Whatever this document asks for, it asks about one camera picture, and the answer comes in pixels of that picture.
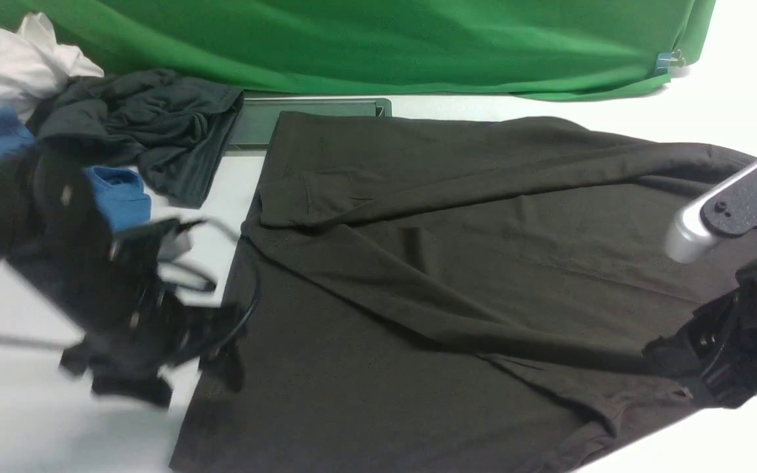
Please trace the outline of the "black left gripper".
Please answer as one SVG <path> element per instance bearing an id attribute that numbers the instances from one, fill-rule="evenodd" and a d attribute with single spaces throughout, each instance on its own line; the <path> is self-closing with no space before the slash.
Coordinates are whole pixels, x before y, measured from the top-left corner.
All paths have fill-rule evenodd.
<path id="1" fill-rule="evenodd" d="M 72 162 L 32 153 L 20 174 L 38 233 L 8 264 L 81 328 L 82 341 L 61 353 L 63 371 L 91 373 L 96 395 L 128 396 L 162 409 L 172 387 L 160 371 L 193 359 L 230 390 L 242 389 L 238 341 L 247 309 L 185 305 L 176 294 L 180 284 L 158 273 L 167 263 L 201 278 L 202 292 L 216 287 L 205 273 L 178 263 L 200 219 L 160 219 L 114 234 L 92 185 Z"/>

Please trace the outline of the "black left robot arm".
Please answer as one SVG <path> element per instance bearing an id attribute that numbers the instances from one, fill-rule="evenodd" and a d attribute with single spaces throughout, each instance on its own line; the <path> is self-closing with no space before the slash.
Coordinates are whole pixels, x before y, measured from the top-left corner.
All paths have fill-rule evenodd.
<path id="1" fill-rule="evenodd" d="M 185 305 L 159 265 L 183 253 L 196 221 L 159 219 L 114 234 L 84 172 L 34 152 L 0 160 L 0 260 L 60 309 L 84 337 L 61 353 L 67 374 L 92 374 L 96 395 L 166 408 L 160 371 L 198 359 L 230 390 L 244 384 L 238 339 L 258 302 L 244 309 Z"/>

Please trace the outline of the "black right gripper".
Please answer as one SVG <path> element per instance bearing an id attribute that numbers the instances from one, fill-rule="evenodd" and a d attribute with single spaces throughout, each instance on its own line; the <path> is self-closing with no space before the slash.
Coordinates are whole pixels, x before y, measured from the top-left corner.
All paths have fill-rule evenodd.
<path id="1" fill-rule="evenodd" d="M 643 350 L 651 371 L 675 380 L 698 407 L 736 409 L 757 395 L 757 261 L 735 276 L 736 290 Z"/>

